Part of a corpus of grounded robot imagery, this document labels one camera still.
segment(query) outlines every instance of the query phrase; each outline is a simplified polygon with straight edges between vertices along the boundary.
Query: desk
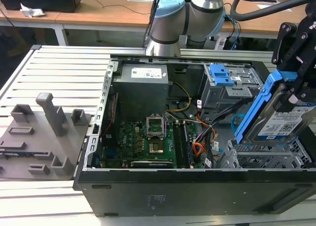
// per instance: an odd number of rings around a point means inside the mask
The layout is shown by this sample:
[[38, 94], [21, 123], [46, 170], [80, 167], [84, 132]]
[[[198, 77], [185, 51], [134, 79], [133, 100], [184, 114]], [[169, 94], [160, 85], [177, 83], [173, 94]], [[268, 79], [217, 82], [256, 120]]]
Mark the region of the desk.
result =
[[[75, 13], [47, 12], [41, 18], [28, 18], [20, 11], [7, 11], [1, 5], [2, 10], [15, 26], [51, 28], [56, 32], [59, 45], [68, 45], [64, 29], [75, 30], [104, 30], [104, 31], [128, 31], [144, 32], [149, 21], [151, 3], [134, 2], [127, 0], [81, 0], [81, 4]], [[223, 0], [224, 3], [233, 3], [234, 0]], [[138, 14], [122, 6], [104, 7], [106, 5], [124, 5]], [[237, 11], [246, 13], [258, 10], [259, 2], [240, 1]], [[298, 6], [292, 12], [279, 12], [274, 15], [259, 19], [241, 22], [241, 37], [252, 38], [276, 38], [279, 26], [282, 22], [299, 23], [305, 17], [305, 6]], [[10, 26], [3, 15], [0, 15], [0, 25]], [[227, 37], [232, 31], [230, 22], [225, 22], [220, 38]]]
[[[0, 136], [11, 123], [10, 112], [18, 103], [39, 111], [35, 98], [43, 89], [52, 92], [55, 105], [64, 112], [80, 106], [95, 114], [106, 67], [111, 54], [144, 54], [141, 48], [42, 46], [31, 50], [0, 91]], [[181, 50], [183, 57], [262, 61], [272, 71], [271, 52]], [[87, 135], [92, 133], [90, 127]], [[228, 215], [187, 217], [97, 218], [73, 181], [7, 181], [0, 179], [0, 225], [93, 225], [93, 226], [217, 226], [251, 225], [313, 226], [316, 197], [313, 196], [281, 215]]]

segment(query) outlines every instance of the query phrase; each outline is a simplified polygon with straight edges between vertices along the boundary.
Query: green circuit board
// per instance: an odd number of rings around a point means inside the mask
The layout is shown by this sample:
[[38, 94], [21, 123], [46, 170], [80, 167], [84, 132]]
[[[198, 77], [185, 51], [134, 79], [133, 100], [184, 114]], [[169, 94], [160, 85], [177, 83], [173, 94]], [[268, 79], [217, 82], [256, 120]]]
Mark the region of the green circuit board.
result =
[[[147, 126], [145, 121], [127, 122], [120, 124], [116, 156], [108, 159], [107, 147], [103, 149], [101, 161], [105, 168], [122, 168], [123, 161], [126, 163], [137, 160], [167, 161], [177, 168], [176, 152], [174, 145], [173, 123], [165, 125], [165, 138], [147, 138]], [[188, 134], [193, 140], [197, 135], [195, 125], [188, 124]], [[151, 122], [150, 131], [161, 131], [161, 122]]]

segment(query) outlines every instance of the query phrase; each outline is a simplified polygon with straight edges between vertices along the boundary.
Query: wooden desk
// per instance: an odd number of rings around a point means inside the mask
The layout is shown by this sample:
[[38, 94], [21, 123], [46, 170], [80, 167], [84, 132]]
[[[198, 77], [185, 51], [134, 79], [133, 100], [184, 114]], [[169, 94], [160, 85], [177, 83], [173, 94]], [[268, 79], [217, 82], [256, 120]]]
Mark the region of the wooden desk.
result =
[[[1, 8], [15, 26], [52, 28], [56, 32], [59, 45], [68, 45], [65, 29], [77, 30], [104, 30], [144, 32], [149, 21], [152, 4], [150, 2], [135, 2], [128, 0], [81, 0], [75, 13], [46, 12], [46, 16], [28, 18], [20, 11], [7, 11]], [[224, 3], [233, 3], [234, 0], [223, 0]], [[247, 13], [258, 10], [261, 2], [247, 2], [241, 0], [237, 11]], [[225, 5], [227, 13], [230, 6]], [[305, 6], [292, 8], [292, 12], [282, 11], [277, 14], [259, 19], [240, 22], [241, 37], [276, 38], [280, 24], [284, 21], [299, 23], [305, 17]], [[10, 24], [0, 14], [0, 25]], [[230, 22], [225, 22], [220, 38], [226, 38], [232, 31]]]
[[[224, 3], [233, 3], [234, 0], [223, 0]], [[245, 14], [255, 10], [259, 10], [258, 4], [265, 4], [262, 2], [249, 2], [241, 0], [237, 7], [237, 12], [240, 14]], [[229, 14], [231, 7], [230, 5], [225, 5], [226, 12]], [[256, 33], [256, 34], [270, 34], [277, 35], [280, 25], [283, 22], [299, 23], [305, 16], [305, 5], [291, 8], [292, 12], [281, 11], [276, 14], [264, 16], [258, 19], [241, 21], [242, 33]], [[232, 26], [230, 22], [225, 22], [222, 31], [232, 31]]]
[[[119, 5], [124, 5], [142, 14], [133, 12]], [[81, 0], [75, 13], [60, 13], [57, 16], [56, 22], [63, 24], [145, 28], [149, 22], [151, 7], [151, 2], [135, 2], [128, 0]]]

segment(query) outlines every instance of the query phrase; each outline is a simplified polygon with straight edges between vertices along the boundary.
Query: table leg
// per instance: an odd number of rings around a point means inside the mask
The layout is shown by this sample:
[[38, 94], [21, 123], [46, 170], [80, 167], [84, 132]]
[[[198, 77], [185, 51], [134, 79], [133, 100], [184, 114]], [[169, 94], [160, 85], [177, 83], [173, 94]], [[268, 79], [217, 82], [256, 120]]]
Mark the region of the table leg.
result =
[[97, 39], [97, 42], [101, 42], [101, 36], [100, 36], [100, 31], [99, 30], [95, 30], [95, 37]]
[[54, 30], [56, 33], [58, 44], [60, 46], [68, 46], [68, 40], [64, 28], [62, 26], [56, 26]]

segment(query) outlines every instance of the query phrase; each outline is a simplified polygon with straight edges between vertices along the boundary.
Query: white paper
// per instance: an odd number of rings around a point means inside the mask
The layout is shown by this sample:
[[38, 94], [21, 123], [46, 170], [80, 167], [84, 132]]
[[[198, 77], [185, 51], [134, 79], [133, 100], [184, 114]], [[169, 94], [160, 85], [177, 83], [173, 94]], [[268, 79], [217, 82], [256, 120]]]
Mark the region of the white paper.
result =
[[262, 4], [258, 4], [257, 6], [260, 8], [260, 9], [263, 9], [263, 8], [267, 8], [269, 6], [272, 6], [274, 4], [266, 4], [266, 5], [262, 5]]
[[22, 3], [21, 3], [20, 11], [23, 13], [23, 15], [30, 17], [30, 18], [35, 17], [35, 16], [45, 15], [45, 13], [42, 11], [42, 9], [28, 8], [28, 7], [24, 6]]
[[152, 78], [152, 79], [161, 79], [161, 69], [160, 68], [138, 68], [135, 67], [132, 69], [132, 78]]

